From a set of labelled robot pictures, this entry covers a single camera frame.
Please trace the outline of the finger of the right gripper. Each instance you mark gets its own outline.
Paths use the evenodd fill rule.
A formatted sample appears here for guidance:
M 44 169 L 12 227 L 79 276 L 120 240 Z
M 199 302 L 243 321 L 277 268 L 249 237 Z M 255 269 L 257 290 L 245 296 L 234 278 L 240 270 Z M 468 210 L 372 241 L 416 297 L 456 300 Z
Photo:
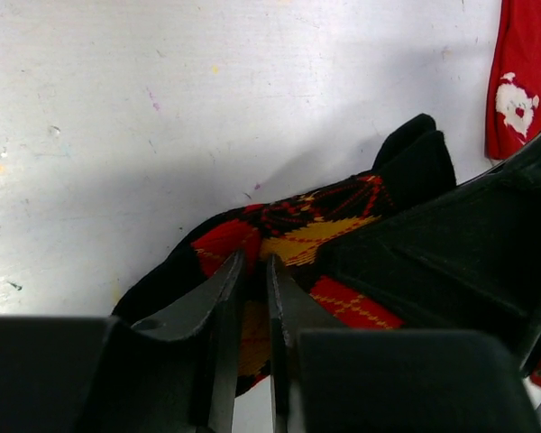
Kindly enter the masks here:
M 441 197 L 329 242 L 319 264 L 407 327 L 497 337 L 531 373 L 541 358 L 541 133 Z

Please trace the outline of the red orange argyle sock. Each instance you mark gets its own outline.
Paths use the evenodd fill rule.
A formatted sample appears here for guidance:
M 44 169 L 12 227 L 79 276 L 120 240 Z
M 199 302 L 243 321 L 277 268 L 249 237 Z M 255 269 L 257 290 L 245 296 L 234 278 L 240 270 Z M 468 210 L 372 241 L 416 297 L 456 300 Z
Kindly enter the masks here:
M 210 278 L 244 251 L 247 289 L 236 391 L 244 394 L 271 372 L 266 261 L 277 255 L 298 286 L 350 327 L 396 329 L 396 313 L 325 270 L 327 243 L 436 198 L 455 185 L 444 134 L 431 115 L 416 115 L 390 134 L 365 171 L 266 204 L 234 208 L 190 231 L 156 268 L 135 283 L 113 313 L 135 323 Z

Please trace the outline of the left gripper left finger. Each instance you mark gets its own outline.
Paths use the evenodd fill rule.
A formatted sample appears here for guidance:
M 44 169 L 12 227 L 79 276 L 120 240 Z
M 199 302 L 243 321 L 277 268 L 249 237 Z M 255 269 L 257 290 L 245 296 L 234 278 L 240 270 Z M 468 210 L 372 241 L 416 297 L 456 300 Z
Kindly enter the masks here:
M 230 432 L 243 321 L 245 252 L 132 330 L 159 345 L 151 371 L 164 385 L 160 406 L 172 432 Z

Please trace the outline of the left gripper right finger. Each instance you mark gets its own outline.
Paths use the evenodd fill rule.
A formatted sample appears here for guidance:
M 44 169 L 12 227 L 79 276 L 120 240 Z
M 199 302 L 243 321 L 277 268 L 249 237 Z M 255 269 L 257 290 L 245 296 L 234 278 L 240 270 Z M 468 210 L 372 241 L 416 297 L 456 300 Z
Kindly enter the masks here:
M 273 428 L 281 433 L 304 432 L 299 334 L 305 329 L 344 328 L 345 324 L 298 286 L 276 254 L 267 261 L 266 287 Z

